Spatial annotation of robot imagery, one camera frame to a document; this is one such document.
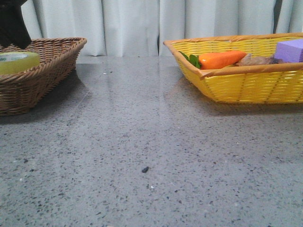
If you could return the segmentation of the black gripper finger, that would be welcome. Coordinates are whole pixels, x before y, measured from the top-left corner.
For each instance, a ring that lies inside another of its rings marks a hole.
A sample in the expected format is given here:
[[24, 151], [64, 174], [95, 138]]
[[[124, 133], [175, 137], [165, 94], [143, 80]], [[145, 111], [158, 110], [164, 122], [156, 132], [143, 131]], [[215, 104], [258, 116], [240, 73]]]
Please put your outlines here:
[[31, 43], [21, 11], [25, 2], [27, 0], [0, 1], [0, 44], [4, 48], [13, 44], [25, 49]]

